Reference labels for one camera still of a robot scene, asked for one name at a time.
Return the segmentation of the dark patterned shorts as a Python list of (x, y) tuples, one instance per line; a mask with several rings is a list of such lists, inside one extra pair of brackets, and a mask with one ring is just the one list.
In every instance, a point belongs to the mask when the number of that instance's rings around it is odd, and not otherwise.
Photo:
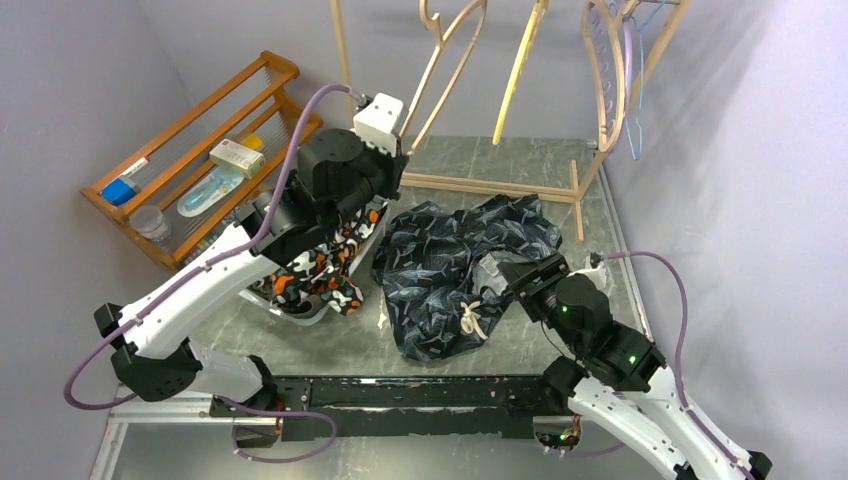
[(398, 351), (435, 362), (481, 347), (512, 302), (500, 265), (542, 260), (561, 245), (535, 195), (453, 212), (426, 201), (398, 214), (371, 270)]

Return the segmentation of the light wooden hanger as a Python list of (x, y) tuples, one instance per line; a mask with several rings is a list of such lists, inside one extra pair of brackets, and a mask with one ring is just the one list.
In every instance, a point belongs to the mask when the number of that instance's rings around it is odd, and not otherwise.
[(418, 16), (432, 39), (432, 50), (408, 103), (400, 135), (404, 153), (413, 155), (455, 90), (475, 50), (487, 20), (487, 0), (463, 1), (453, 17), (445, 20), (428, 0), (418, 2)]

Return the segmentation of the cream yellow hanger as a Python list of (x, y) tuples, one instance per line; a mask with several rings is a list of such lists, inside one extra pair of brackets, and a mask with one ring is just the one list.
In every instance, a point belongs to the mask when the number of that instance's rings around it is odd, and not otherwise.
[(522, 34), (522, 38), (517, 48), (510, 75), (505, 87), (504, 95), (502, 97), (498, 117), (492, 136), (493, 145), (498, 145), (501, 142), (513, 97), (517, 90), (518, 83), (522, 76), (529, 54), (532, 51), (533, 44), (538, 34), (540, 25), (543, 22), (544, 17), (548, 11), (549, 4), (549, 0), (537, 0), (534, 3), (531, 13), (528, 17), (528, 21)]

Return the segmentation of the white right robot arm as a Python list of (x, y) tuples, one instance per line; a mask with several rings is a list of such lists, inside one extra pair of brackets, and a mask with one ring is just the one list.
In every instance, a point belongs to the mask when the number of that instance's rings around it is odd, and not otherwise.
[(771, 459), (734, 442), (687, 396), (679, 362), (614, 319), (603, 291), (609, 259), (593, 254), (579, 270), (561, 254), (498, 266), (507, 292), (571, 353), (543, 372), (542, 406), (597, 424), (664, 479), (766, 478)]

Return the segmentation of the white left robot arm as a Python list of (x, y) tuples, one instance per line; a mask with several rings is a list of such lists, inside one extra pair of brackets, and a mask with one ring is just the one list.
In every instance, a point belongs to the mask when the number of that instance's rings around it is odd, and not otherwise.
[(312, 264), (305, 253), (335, 237), (376, 197), (395, 199), (408, 158), (389, 127), (328, 129), (297, 151), (284, 184), (242, 210), (198, 258), (147, 296), (95, 311), (111, 363), (133, 396), (162, 401), (189, 390), (227, 397), (249, 414), (273, 409), (277, 388), (259, 358), (216, 352), (191, 341), (192, 331), (249, 285), (289, 265)]

